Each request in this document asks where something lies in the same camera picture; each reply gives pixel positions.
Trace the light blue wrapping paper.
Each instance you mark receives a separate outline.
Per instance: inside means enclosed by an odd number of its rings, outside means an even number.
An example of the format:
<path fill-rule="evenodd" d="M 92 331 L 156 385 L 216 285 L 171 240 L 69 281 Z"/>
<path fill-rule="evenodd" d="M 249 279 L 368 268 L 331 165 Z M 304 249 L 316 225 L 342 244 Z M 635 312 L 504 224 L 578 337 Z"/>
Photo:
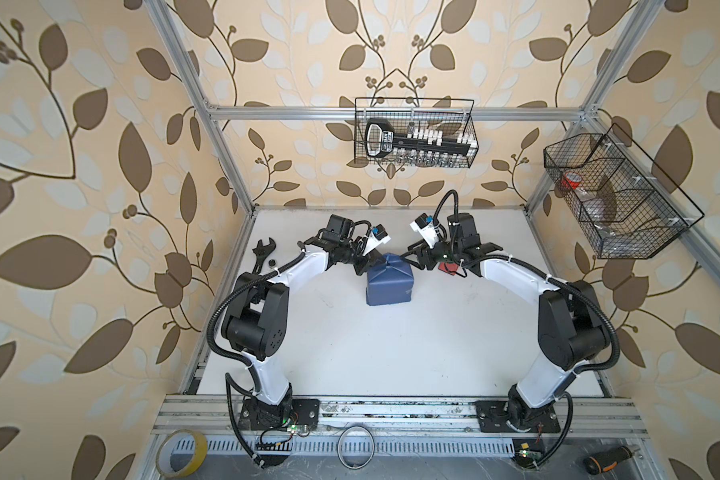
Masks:
<path fill-rule="evenodd" d="M 414 286 L 412 266 L 391 253 L 384 254 L 383 259 L 367 272 L 366 304 L 383 306 L 410 302 Z"/>

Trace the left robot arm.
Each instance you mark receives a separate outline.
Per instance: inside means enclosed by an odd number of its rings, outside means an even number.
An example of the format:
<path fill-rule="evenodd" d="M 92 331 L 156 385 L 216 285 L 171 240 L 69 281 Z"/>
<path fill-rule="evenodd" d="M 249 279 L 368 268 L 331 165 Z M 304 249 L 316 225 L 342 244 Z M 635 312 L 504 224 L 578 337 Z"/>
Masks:
<path fill-rule="evenodd" d="M 289 296 L 337 264 L 360 276 L 383 262 L 378 247 L 389 242 L 383 225 L 331 215 L 327 225 L 298 243 L 297 257 L 284 264 L 271 260 L 276 242 L 260 240 L 252 249 L 255 263 L 240 274 L 233 289 L 212 314 L 206 331 L 210 350 L 241 362 L 253 381 L 242 388 L 230 375 L 226 386 L 244 397 L 240 419 L 256 431 L 289 427 L 297 421 L 293 388 L 275 354 L 287 332 Z M 270 270 L 264 265 L 270 261 Z"/>

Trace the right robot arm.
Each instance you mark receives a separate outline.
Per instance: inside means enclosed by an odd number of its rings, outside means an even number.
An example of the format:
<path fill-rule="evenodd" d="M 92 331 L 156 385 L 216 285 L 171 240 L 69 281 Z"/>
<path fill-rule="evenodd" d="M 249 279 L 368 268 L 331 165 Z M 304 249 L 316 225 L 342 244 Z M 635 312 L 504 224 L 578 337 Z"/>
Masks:
<path fill-rule="evenodd" d="M 552 413 L 553 403 L 581 374 L 607 370 L 619 360 L 616 329 L 590 283 L 564 281 L 494 243 L 483 243 L 467 213 L 452 214 L 446 223 L 423 213 L 410 227 L 420 239 L 403 254 L 407 263 L 420 270 L 454 264 L 537 309 L 540 353 L 510 388 L 503 409 L 489 415 L 493 422 L 527 432 Z"/>

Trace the red tape dispenser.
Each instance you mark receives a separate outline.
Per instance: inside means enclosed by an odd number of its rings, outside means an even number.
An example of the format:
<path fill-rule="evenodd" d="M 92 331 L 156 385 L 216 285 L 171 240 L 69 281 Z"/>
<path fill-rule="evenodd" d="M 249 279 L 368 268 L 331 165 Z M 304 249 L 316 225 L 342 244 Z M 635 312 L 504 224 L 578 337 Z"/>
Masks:
<path fill-rule="evenodd" d="M 450 276 L 466 277 L 466 273 L 460 269 L 460 266 L 454 263 L 440 262 L 438 269 Z"/>

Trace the black adjustable wrench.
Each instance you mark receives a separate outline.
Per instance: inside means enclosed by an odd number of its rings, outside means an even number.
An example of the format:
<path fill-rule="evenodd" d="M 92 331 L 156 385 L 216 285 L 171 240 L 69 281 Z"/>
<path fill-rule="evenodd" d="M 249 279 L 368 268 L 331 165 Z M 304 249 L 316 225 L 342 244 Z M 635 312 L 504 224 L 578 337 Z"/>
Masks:
<path fill-rule="evenodd" d="M 265 261 L 274 252 L 275 249 L 276 242 L 272 238 L 269 238 L 267 242 L 264 242 L 262 239 L 258 240 L 256 246 L 252 249 L 255 257 L 255 263 L 252 269 L 252 272 L 254 274 L 261 273 Z"/>

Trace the black socket set tool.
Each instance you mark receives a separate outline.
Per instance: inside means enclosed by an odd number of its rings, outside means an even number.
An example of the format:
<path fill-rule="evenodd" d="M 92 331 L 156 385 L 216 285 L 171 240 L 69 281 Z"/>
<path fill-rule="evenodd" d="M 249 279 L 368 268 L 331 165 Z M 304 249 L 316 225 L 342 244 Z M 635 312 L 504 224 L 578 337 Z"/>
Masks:
<path fill-rule="evenodd" d="M 455 161 L 474 157 L 478 141 L 472 134 L 459 132 L 456 137 L 447 137 L 437 129 L 419 128 L 416 124 L 396 130 L 392 124 L 381 118 L 371 119 L 361 136 L 360 144 L 368 157 L 375 159 L 393 155 L 396 159 L 450 159 Z"/>

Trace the red white object in basket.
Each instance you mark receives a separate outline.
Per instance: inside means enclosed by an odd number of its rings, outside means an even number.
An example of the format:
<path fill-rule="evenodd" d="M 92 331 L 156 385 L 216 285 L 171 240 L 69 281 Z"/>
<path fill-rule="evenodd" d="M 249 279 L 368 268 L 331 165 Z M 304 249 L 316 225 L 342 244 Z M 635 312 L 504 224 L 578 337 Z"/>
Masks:
<path fill-rule="evenodd" d="M 560 179 L 560 189 L 563 191 L 575 191 L 582 183 L 582 177 L 572 171 L 566 171 Z"/>

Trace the yellow tape roll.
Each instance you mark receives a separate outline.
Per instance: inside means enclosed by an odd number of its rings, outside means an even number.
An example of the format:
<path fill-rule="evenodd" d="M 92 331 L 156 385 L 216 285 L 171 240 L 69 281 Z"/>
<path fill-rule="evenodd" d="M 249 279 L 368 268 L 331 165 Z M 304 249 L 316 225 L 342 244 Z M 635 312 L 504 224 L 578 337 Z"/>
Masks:
<path fill-rule="evenodd" d="M 209 452 L 207 437 L 195 430 L 176 430 L 160 444 L 155 458 L 157 472 L 166 479 L 186 478 L 204 463 Z"/>

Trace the orange black screwdriver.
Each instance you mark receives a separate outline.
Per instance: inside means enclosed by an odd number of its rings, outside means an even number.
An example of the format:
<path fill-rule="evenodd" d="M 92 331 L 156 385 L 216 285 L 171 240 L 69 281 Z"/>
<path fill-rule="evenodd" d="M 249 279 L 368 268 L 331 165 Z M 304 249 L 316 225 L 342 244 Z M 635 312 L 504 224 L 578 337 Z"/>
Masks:
<path fill-rule="evenodd" d="M 588 474 L 600 475 L 613 470 L 618 464 L 633 458 L 638 451 L 639 449 L 620 445 L 585 457 L 582 460 L 582 465 Z"/>

